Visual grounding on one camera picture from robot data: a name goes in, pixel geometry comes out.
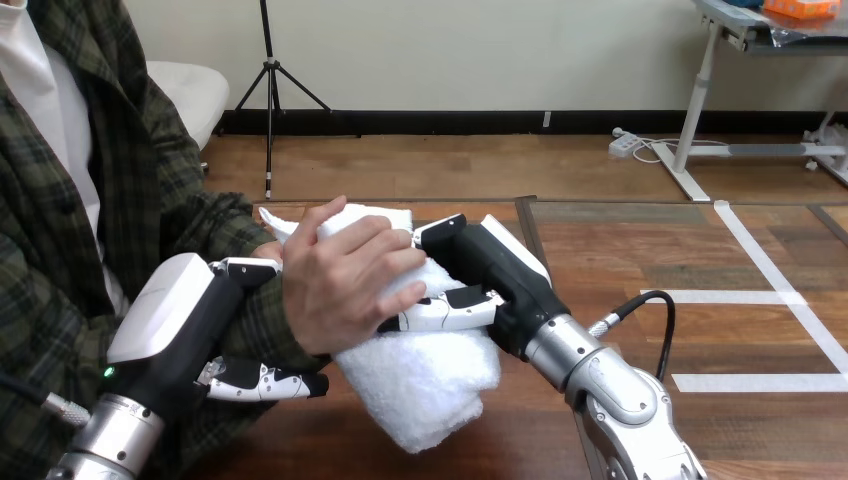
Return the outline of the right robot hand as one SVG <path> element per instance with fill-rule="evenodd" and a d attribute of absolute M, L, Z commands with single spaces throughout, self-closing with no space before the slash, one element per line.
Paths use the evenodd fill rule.
<path fill-rule="evenodd" d="M 540 328 L 570 313 L 546 267 L 491 214 L 477 224 L 463 214 L 425 224 L 413 231 L 413 245 L 463 285 L 420 299 L 380 333 L 484 327 L 497 346 L 529 363 Z"/>

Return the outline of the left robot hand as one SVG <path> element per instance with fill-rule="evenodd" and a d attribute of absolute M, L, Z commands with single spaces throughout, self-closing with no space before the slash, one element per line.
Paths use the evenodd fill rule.
<path fill-rule="evenodd" d="M 178 254 L 157 267 L 107 351 L 104 389 L 173 419 L 205 399 L 272 403 L 325 395 L 324 374 L 223 355 L 219 344 L 248 294 L 281 272 L 268 259 L 212 263 Z"/>

